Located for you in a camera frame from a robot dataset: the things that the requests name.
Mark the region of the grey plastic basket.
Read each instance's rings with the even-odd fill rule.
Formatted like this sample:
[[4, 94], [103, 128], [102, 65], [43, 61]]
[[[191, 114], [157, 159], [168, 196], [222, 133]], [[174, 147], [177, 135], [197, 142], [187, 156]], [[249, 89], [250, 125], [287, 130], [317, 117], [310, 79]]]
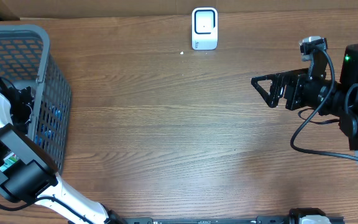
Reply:
[[53, 103], [62, 114], [62, 145], [43, 149], [63, 169], [71, 108], [71, 87], [50, 53], [50, 38], [39, 26], [0, 25], [0, 76], [18, 88], [31, 86], [34, 107], [27, 136], [35, 142], [42, 102]]

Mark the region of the white barcode scanner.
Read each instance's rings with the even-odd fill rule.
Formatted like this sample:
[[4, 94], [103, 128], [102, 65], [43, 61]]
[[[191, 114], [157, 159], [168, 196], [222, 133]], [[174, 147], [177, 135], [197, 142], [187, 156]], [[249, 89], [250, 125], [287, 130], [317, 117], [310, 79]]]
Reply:
[[218, 12], [213, 7], [197, 7], [191, 14], [193, 50], [214, 50], [218, 46]]

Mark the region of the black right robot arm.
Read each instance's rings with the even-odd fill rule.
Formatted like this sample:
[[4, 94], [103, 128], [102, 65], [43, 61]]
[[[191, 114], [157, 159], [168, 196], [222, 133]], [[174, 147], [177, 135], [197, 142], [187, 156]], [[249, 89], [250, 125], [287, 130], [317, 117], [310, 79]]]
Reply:
[[[290, 139], [294, 150], [358, 163], [358, 44], [346, 47], [339, 81], [335, 80], [333, 62], [327, 49], [326, 39], [301, 43], [302, 59], [311, 63], [308, 68], [253, 77], [251, 84], [271, 108], [284, 98], [288, 110], [296, 110], [299, 114], [312, 111]], [[338, 123], [339, 129], [347, 136], [353, 155], [295, 145], [296, 137], [316, 114], [334, 116], [331, 122]]]

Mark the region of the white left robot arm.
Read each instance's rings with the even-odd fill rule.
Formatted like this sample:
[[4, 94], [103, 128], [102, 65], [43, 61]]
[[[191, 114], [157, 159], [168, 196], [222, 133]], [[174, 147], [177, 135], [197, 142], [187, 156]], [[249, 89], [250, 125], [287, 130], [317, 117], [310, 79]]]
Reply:
[[40, 205], [69, 223], [124, 223], [66, 183], [53, 159], [14, 126], [12, 116], [23, 115], [24, 107], [19, 90], [0, 77], [0, 209], [14, 212]]

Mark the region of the blue snack wrapper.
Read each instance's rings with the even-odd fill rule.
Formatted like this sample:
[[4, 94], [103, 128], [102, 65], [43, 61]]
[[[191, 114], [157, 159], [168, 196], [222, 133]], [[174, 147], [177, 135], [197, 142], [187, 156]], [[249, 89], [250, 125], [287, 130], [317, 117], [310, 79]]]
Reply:
[[62, 137], [60, 134], [63, 120], [61, 110], [53, 103], [42, 102], [39, 115], [35, 142], [43, 149], [52, 145], [49, 141], [61, 146]]

